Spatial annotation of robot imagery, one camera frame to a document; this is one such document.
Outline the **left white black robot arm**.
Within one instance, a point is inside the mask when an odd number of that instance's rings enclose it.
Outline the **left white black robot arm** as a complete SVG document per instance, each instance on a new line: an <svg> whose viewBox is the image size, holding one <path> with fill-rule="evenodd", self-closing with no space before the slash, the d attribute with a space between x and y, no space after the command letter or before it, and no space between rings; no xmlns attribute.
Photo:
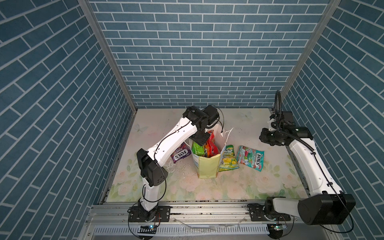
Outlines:
<svg viewBox="0 0 384 240"><path fill-rule="evenodd" d="M209 105L204 109L191 106L186 109L179 122L157 144L148 150L139 149L137 160L143 178L142 197L139 207L145 213L152 212L162 198L158 197L160 185L166 182L168 173L164 164L171 154L190 139L203 146L209 139L208 130L219 122L218 109Z"/></svg>

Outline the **purple Fox's candy bag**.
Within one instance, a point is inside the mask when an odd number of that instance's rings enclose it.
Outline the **purple Fox's candy bag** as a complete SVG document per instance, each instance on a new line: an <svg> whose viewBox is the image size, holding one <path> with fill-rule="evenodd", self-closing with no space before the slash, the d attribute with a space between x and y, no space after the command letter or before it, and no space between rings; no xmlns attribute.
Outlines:
<svg viewBox="0 0 384 240"><path fill-rule="evenodd" d="M172 154L171 159L173 163L175 164L179 160L185 159L186 157L190 156L192 154L192 151L186 143L182 143Z"/></svg>

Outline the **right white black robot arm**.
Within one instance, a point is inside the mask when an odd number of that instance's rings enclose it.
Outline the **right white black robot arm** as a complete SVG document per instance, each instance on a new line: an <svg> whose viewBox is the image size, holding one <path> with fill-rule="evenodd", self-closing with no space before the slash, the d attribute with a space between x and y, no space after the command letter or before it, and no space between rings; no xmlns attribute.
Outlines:
<svg viewBox="0 0 384 240"><path fill-rule="evenodd" d="M302 200L268 197L265 215L271 213L299 217L307 225L340 225L351 216L356 200L336 183L320 157L314 137L306 127L296 126L293 113L274 111L260 140L270 146L288 147L308 186L309 197Z"/></svg>

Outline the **teal Fox's candy bag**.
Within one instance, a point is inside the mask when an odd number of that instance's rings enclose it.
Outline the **teal Fox's candy bag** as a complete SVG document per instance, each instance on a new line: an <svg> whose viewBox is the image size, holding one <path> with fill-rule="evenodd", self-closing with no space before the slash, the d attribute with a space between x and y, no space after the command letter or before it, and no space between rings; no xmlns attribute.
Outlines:
<svg viewBox="0 0 384 240"><path fill-rule="evenodd" d="M264 151L240 146L237 154L237 161L240 164L261 172L264 166L264 156Z"/></svg>

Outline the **white green paper bag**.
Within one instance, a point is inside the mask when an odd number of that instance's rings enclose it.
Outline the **white green paper bag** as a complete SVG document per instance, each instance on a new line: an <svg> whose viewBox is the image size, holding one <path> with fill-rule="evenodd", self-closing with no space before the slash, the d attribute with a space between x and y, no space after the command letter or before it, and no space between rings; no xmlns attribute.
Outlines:
<svg viewBox="0 0 384 240"><path fill-rule="evenodd" d="M219 165L221 163L221 159L223 158L223 153L227 146L227 142L231 132L233 131L233 128L228 131L223 129L222 131L221 127L214 127L210 131L214 131L215 145L218 147L220 153L212 158L206 158L196 156L192 152L192 157L194 160L194 164L197 168L197 175L199 179L211 179L217 177L219 172ZM187 145L189 145L191 151L192 144L193 141L189 140L189 143Z"/></svg>

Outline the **green yellow lemon candy bag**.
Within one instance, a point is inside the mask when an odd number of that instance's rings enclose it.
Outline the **green yellow lemon candy bag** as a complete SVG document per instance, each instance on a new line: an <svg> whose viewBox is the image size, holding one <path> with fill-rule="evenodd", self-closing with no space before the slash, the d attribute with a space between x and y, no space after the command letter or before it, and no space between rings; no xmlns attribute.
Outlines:
<svg viewBox="0 0 384 240"><path fill-rule="evenodd" d="M239 168L235 150L233 145L227 145L221 163L219 165L219 172L236 170Z"/></svg>

